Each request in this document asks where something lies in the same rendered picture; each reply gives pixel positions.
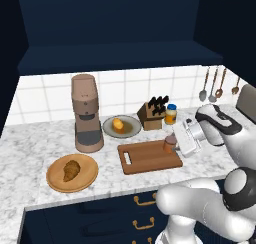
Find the dark blue base cabinet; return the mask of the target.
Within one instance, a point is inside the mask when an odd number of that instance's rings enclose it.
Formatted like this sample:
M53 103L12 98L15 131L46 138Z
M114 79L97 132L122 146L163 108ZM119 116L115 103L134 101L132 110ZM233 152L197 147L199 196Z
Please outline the dark blue base cabinet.
M152 237L152 244L165 228L168 217L156 204L140 207L134 196L149 201L154 191L132 193L57 207L27 211L18 244L131 244L139 237ZM150 217L155 226L136 230L132 225L148 225Z

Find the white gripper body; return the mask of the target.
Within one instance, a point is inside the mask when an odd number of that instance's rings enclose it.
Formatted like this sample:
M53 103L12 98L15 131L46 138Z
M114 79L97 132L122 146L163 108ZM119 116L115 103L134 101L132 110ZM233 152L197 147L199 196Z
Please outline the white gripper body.
M184 157L190 157L201 150L201 127L198 123L177 122L173 125L173 132Z

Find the small brown shaker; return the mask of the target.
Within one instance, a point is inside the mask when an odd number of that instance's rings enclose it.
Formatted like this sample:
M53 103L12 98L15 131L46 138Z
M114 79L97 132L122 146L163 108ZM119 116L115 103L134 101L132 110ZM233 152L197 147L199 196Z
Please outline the small brown shaker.
M163 144L163 150L166 153L171 153L172 149L176 146L177 140L174 135L169 135L165 138L164 144Z

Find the wooden knife block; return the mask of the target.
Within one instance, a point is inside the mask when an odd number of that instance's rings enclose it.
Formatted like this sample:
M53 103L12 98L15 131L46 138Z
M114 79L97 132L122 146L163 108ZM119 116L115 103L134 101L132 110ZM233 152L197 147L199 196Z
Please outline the wooden knife block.
M145 131L159 130L162 128L162 120L165 117L166 103L169 96L152 97L149 102L145 102L138 110L137 116Z

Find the silver hanging spoon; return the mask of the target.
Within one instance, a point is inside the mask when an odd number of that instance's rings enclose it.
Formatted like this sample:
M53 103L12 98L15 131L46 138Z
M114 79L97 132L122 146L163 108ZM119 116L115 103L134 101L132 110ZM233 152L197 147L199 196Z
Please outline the silver hanging spoon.
M207 85L209 73L210 73L210 66L207 68L203 89L199 92L199 100L201 102L205 101L205 99L206 99L206 94L207 94L207 92L206 92L206 85Z

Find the round wooden plate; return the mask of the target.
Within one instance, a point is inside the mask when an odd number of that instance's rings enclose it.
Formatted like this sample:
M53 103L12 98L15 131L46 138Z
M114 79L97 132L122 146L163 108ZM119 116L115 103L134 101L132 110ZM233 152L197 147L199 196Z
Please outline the round wooden plate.
M80 172L71 181L64 182L64 167L75 160L80 165ZM81 191L90 186L98 175L98 164L90 156L83 154L70 154L55 160L47 170L48 185L59 192L72 193Z

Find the orange yellow pastry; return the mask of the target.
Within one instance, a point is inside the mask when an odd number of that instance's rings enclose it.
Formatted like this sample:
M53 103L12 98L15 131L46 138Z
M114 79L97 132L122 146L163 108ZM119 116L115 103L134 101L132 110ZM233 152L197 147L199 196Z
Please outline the orange yellow pastry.
M116 133L119 133L119 134L124 133L124 124L119 118L114 118L112 120L112 126Z

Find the brown croissant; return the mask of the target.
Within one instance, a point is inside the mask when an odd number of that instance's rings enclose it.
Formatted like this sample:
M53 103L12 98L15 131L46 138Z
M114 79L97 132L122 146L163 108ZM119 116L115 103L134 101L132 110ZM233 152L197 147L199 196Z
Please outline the brown croissant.
M64 167L64 182L73 180L80 172L80 165L75 160L70 160Z

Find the wooden cutting board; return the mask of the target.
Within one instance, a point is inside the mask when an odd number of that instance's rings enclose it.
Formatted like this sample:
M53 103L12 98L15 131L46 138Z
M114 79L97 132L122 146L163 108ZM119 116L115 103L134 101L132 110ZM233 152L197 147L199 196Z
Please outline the wooden cutting board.
M183 166L175 151L164 150L164 140L119 145L117 149L126 175Z

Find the grey round plate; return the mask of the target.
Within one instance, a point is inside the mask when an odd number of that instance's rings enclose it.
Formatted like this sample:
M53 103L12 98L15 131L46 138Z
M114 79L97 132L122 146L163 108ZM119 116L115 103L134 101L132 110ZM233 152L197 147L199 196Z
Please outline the grey round plate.
M118 131L114 129L113 120L118 118L124 125L122 131ZM127 116L127 115L117 115L108 118L103 123L103 130L104 132L114 138L130 138L137 135L141 131L141 123L135 119L134 117Z

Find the yellow jar with blue lid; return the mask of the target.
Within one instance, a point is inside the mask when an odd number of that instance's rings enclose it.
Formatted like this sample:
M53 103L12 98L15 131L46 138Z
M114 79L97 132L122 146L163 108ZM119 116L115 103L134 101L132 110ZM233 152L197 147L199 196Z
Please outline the yellow jar with blue lid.
M172 125L176 123L177 107L175 104L169 104L165 111L165 123Z

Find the silver hanging ladle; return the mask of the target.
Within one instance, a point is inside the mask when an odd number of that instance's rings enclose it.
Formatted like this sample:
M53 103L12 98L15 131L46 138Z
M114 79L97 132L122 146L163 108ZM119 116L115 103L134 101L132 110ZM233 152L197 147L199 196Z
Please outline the silver hanging ladle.
M210 95L208 97L208 100L211 103L214 103L217 100L217 98L213 94L213 89L214 89L214 86L215 86L215 82L216 82L216 79L217 79L218 72L219 72L219 66L216 67L216 70L215 70L215 73L214 73L214 77L213 77L213 82L212 82L212 87L211 87Z

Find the beige coffee machine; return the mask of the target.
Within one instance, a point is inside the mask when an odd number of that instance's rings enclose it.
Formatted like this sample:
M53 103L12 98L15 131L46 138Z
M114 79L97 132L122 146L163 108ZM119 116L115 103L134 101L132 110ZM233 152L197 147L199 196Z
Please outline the beige coffee machine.
M90 74L78 74L71 81L75 147L83 153L94 153L104 145L96 81Z

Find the small copper hanging spoon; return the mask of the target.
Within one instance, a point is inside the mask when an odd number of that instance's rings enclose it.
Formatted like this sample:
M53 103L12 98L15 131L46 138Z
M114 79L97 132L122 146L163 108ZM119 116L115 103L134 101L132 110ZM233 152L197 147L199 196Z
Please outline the small copper hanging spoon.
M232 88L231 92L232 95L236 95L239 91L239 81L240 81L240 77L238 77L237 82L236 82L236 86Z

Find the dark blue wall cabinet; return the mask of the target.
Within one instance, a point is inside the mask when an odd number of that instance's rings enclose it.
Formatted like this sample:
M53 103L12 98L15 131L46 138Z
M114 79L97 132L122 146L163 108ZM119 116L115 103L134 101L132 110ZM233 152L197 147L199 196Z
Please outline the dark blue wall cabinet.
M194 40L200 0L19 0L24 75L218 64Z

